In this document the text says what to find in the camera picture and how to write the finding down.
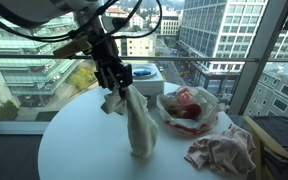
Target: white cloth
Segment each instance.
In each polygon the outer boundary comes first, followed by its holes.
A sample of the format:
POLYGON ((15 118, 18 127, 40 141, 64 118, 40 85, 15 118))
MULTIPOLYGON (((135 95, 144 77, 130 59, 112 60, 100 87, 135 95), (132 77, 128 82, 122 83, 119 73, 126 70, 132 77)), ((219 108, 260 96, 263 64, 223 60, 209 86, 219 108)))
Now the white cloth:
POLYGON ((106 113, 117 112, 123 114, 125 105, 128 112, 128 138, 132 147, 132 154, 142 158, 151 155, 156 139, 157 124, 148 114, 146 98, 133 86, 128 86, 125 99, 121 99, 117 88, 109 95, 105 95, 106 102, 102 109, 106 113))
POLYGON ((222 133, 197 139, 189 147, 185 159, 198 168, 208 162, 210 168, 217 172, 246 175, 255 168, 251 160, 254 151, 252 136, 231 124, 222 133))

